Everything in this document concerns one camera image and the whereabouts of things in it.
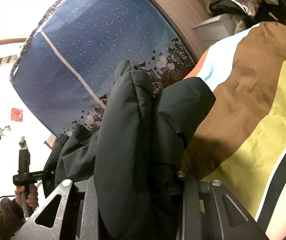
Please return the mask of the left hand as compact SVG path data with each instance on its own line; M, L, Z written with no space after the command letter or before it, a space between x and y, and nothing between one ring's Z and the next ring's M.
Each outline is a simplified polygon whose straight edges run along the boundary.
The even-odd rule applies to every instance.
M17 186L15 189L15 201L19 205L19 207L22 207L22 200L21 200L21 194L24 193L25 187L24 186ZM29 185L29 195L26 199L26 203L28 206L32 208L36 208L39 206L38 204L38 189L34 184Z

